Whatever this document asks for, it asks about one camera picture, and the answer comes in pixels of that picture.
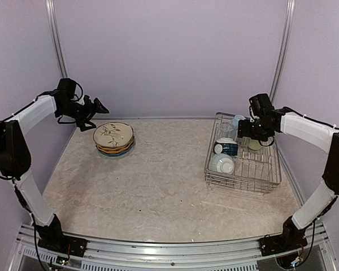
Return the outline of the light blue cup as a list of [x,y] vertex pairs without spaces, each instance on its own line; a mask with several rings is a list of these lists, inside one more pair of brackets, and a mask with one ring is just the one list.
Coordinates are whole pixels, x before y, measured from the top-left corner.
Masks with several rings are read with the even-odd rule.
[[246,117],[242,116],[242,115],[235,115],[234,118],[232,119],[232,125],[235,128],[235,130],[238,129],[238,123],[241,120],[245,120]]

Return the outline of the beige plate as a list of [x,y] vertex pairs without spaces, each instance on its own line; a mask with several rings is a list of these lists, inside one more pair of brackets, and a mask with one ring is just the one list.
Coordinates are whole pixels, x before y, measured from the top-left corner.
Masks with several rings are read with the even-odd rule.
[[104,147],[120,147],[134,136],[133,128],[121,122],[109,122],[100,125],[93,134],[94,142]]

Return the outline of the clear drinking glass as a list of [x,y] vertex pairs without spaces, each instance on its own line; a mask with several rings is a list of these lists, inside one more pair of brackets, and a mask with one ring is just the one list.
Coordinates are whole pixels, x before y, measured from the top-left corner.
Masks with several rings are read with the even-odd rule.
[[222,122],[219,124],[216,138],[230,138],[235,140],[236,137],[236,130],[235,127],[230,122]]

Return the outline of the yellow polka dot plate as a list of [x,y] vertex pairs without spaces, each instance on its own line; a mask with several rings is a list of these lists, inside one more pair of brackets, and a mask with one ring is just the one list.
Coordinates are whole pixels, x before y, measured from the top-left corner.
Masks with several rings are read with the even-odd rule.
[[105,154],[115,155],[115,154],[120,154],[122,152],[129,150],[133,145],[134,145],[134,143],[132,142],[131,144],[128,144],[127,146],[123,146],[123,147],[120,147],[120,148],[104,148],[104,147],[99,146],[99,145],[96,145],[96,148],[97,148],[98,151],[101,151]]

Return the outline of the blue polka dot plate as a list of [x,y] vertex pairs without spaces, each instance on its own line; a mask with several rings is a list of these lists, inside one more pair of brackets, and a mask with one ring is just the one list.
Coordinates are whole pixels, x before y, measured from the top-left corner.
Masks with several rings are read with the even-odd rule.
[[120,157],[120,156],[123,156],[123,155],[126,155],[128,154],[129,152],[132,151],[132,149],[134,148],[135,145],[131,145],[131,147],[129,147],[129,149],[125,150],[125,151],[122,151],[122,152],[119,152],[118,154],[107,154],[103,151],[100,151],[98,150],[98,152],[106,157],[110,157],[110,158],[115,158],[115,157]]

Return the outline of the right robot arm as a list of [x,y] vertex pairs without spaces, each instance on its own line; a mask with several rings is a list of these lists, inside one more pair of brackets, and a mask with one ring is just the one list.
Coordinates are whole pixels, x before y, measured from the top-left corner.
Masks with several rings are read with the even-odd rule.
[[278,246],[289,251],[304,230],[322,217],[339,197],[339,127],[289,108],[251,105],[250,120],[240,121],[239,136],[265,142],[276,133],[297,181],[309,181],[306,201],[286,222]]

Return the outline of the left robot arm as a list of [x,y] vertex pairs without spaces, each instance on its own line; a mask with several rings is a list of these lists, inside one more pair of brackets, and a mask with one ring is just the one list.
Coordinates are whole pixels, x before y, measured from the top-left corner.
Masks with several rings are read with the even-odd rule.
[[91,121],[95,114],[108,112],[98,98],[91,100],[85,95],[75,100],[67,90],[52,90],[39,94],[30,104],[0,120],[0,179],[12,183],[18,201],[31,215],[40,238],[56,251],[64,250],[68,239],[34,181],[25,136],[49,115],[57,119],[68,116],[84,132],[96,128]]

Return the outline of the pale green cup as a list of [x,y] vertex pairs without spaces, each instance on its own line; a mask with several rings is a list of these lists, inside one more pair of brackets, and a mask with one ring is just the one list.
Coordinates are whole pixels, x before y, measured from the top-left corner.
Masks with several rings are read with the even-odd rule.
[[254,151],[259,151],[263,147],[261,141],[256,139],[249,139],[247,146],[249,149]]

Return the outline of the dark teal white bowl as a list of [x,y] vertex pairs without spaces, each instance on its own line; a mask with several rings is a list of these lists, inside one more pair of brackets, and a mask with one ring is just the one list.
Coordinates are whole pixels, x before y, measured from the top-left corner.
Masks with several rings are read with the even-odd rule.
[[231,138],[219,138],[213,146],[215,154],[227,154],[229,156],[237,156],[238,143]]

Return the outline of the light green checked bowl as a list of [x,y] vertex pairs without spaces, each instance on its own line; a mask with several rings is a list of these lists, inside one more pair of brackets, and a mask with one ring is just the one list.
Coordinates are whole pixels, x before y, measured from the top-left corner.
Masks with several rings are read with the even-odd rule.
[[209,162],[210,171],[232,174],[235,170],[234,159],[227,154],[216,154]]

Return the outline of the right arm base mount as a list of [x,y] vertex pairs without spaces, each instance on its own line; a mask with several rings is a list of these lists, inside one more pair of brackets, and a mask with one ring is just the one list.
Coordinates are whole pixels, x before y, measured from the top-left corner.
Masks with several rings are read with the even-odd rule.
[[307,239],[304,236],[285,239],[282,234],[265,235],[258,242],[262,256],[284,253],[308,245]]

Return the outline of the left aluminium frame post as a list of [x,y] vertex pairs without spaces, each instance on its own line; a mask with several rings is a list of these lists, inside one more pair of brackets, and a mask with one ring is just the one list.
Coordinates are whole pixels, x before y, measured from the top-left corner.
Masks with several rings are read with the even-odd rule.
[[59,29],[57,25],[57,19],[55,14],[55,3],[53,0],[46,0],[45,1],[46,12],[49,22],[49,28],[51,33],[51,38],[53,41],[54,52],[56,56],[56,60],[58,63],[59,72],[62,78],[68,77],[67,68],[64,61],[62,46],[60,43],[60,35]]

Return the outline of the aluminium frame post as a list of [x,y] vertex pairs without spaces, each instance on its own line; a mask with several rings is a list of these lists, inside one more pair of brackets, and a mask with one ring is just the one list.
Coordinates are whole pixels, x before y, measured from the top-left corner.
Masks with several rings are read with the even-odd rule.
[[57,25],[57,19],[55,14],[55,3],[53,0],[46,0],[45,1],[46,12],[49,22],[49,28],[51,33],[51,38],[53,41],[54,52],[56,56],[56,60],[58,63],[59,72],[62,78],[68,77],[67,68],[64,61],[62,46],[60,43],[60,35],[59,29]]
[[290,36],[292,32],[292,26],[293,26],[295,3],[296,3],[296,0],[287,1],[284,27],[282,30],[282,36],[281,36],[281,41],[280,41],[280,49],[279,49],[279,54],[277,57],[275,73],[272,79],[270,95],[269,95],[272,103],[275,101],[276,94],[278,92],[279,84],[281,81],[281,75],[283,73],[283,69],[284,69],[284,65],[286,61],[286,54],[287,54]]

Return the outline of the right aluminium frame post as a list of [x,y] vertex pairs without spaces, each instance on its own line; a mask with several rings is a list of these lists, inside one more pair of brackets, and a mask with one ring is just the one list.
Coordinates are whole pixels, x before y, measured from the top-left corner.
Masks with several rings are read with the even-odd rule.
[[275,101],[276,94],[278,92],[279,84],[281,81],[281,75],[283,73],[283,69],[284,69],[284,65],[286,61],[286,54],[287,54],[290,36],[292,32],[292,26],[293,26],[295,3],[296,3],[296,0],[287,1],[284,27],[282,30],[282,36],[281,36],[281,41],[280,41],[280,49],[279,49],[279,54],[277,57],[275,73],[272,79],[270,95],[269,95],[272,103]]

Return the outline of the front aluminium rail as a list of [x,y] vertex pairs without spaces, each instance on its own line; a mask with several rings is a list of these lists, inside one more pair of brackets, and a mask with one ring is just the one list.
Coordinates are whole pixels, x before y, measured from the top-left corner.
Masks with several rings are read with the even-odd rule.
[[296,270],[337,270],[329,239],[322,225],[306,232],[305,248],[262,256],[256,237],[232,241],[154,243],[132,242],[83,235],[82,257],[71,255],[59,265],[62,253],[34,246],[33,228],[23,225],[14,244],[8,270],[281,270],[282,257],[299,256]]

